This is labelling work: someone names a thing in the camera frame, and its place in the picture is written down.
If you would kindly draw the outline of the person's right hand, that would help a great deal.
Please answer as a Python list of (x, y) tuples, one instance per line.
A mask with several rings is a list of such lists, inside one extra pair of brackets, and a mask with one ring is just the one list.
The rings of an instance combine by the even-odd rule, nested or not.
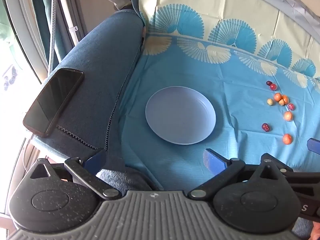
[(320, 240), (320, 223), (313, 222), (313, 228), (310, 234), (310, 240)]

